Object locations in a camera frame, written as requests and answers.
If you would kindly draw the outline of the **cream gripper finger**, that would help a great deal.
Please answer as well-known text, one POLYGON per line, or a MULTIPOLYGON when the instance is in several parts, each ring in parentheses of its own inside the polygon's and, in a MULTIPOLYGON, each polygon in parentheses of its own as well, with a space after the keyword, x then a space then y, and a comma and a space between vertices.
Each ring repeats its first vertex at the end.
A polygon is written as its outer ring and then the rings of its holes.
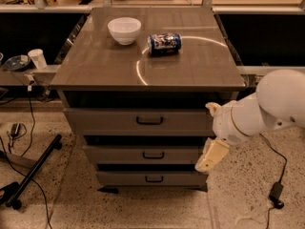
POLYGON ((209 110, 211 116, 215 116, 221 106, 215 102, 208 102, 205 107, 209 110))

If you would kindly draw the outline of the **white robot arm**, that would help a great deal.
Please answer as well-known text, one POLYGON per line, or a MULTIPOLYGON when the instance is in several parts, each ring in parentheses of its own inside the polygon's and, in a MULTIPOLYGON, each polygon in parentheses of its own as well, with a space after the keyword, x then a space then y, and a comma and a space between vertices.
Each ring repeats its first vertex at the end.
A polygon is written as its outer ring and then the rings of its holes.
POLYGON ((210 171, 232 146, 263 132, 291 126, 305 127, 305 73, 277 70, 263 76, 253 94, 224 105, 206 104, 213 117, 214 139, 207 139, 195 164, 201 173, 210 171))

